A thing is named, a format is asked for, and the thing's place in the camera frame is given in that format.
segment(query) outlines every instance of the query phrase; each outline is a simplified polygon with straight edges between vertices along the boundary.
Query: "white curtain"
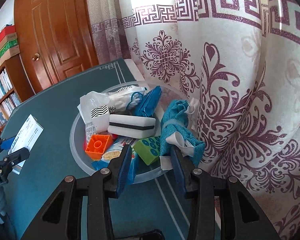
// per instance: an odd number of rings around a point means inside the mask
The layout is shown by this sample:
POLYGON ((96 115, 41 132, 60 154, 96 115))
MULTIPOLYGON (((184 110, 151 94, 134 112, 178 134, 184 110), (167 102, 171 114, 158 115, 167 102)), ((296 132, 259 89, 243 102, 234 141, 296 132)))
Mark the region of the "white curtain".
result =
POLYGON ((300 226, 295 0, 87 1, 99 61, 131 57, 147 81, 198 98, 194 122, 206 142, 200 167, 237 176, 281 238, 290 239, 300 226), (112 53, 113 35, 105 34, 116 28, 112 53))

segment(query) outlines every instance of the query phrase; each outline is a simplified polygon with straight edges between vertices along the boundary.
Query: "transparent container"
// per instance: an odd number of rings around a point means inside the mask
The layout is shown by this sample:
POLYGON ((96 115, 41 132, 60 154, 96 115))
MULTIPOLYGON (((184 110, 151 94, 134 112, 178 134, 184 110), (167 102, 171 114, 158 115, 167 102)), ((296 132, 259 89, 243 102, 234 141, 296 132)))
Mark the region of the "transparent container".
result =
MULTIPOLYGON (((124 84, 119 84, 114 87, 110 87, 103 91, 105 92, 115 92, 118 89, 122 87, 127 86, 140 86, 140 87, 146 87, 148 90, 153 89, 154 87, 160 85, 160 84, 154 84, 153 82, 146 82, 146 81, 133 81, 128 82, 124 84)), ((189 98, 186 98, 184 94, 182 94, 180 91, 167 86, 167 85, 160 85, 162 89, 161 98, 159 101, 158 106, 161 106, 163 111, 167 109, 170 102, 174 99, 176 100, 190 100, 189 98)), ((189 120, 188 127, 191 127, 191 120, 189 120)), ((85 125, 84 122, 80 116, 80 113, 78 113, 77 117, 74 119, 74 122, 71 127, 70 132, 70 149, 72 152, 72 156, 75 160, 75 162, 79 165, 79 167, 86 172, 88 175, 92 175, 96 172, 95 169, 93 169, 91 163, 93 162, 91 158, 85 153, 84 151, 84 141, 85 141, 85 125)), ((137 175, 134 179, 134 184, 145 182, 151 179, 155 179, 158 176, 161 176, 162 174, 166 173, 167 171, 161 170, 160 167, 160 161, 158 160, 155 163, 152 163, 150 166, 146 166, 142 160, 139 162, 139 168, 137 171, 137 175)))

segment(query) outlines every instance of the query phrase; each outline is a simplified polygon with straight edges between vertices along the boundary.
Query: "door panel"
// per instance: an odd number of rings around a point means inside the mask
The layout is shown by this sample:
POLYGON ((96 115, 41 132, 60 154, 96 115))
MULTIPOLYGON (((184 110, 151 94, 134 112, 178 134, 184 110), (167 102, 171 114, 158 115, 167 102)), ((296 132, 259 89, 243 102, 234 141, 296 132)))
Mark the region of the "door panel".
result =
POLYGON ((15 0, 14 8, 21 57, 36 92, 98 64, 86 0, 15 0))

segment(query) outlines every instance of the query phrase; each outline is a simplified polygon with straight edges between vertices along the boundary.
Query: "chevron label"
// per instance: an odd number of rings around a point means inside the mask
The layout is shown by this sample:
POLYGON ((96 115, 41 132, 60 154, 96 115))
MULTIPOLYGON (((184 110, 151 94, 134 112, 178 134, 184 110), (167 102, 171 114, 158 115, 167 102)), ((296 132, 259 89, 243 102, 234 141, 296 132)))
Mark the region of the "chevron label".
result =
POLYGON ((109 114, 108 106, 100 106, 91 110, 91 118, 98 117, 100 115, 109 114))

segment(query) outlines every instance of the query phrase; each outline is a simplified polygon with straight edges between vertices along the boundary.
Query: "orange toy block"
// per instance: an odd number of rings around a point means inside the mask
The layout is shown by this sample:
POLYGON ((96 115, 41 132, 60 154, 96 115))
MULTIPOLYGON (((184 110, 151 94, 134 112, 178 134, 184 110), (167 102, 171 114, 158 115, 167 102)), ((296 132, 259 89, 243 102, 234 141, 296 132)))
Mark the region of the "orange toy block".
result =
POLYGON ((94 134, 91 136, 85 152, 93 160, 101 160, 102 155, 112 144, 113 139, 110 135, 94 134))

